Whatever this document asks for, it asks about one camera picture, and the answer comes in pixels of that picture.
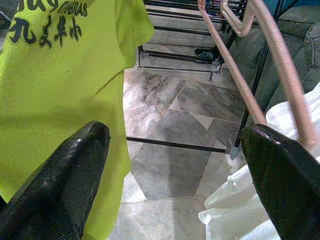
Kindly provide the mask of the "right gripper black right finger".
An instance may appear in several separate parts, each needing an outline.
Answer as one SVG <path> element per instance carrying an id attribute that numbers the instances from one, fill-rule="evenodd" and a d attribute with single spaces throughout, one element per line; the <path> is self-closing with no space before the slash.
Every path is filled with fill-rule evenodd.
<path id="1" fill-rule="evenodd" d="M 320 164 L 297 141 L 257 124 L 241 131 L 256 192 L 282 240 L 320 238 Z"/>

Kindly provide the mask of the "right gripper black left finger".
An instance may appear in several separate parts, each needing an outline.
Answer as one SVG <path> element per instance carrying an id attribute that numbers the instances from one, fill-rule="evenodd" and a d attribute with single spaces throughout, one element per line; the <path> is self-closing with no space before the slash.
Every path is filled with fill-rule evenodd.
<path id="1" fill-rule="evenodd" d="M 1 239 L 80 240 L 109 145 L 109 128 L 96 120 L 64 140 L 1 210 Z"/>

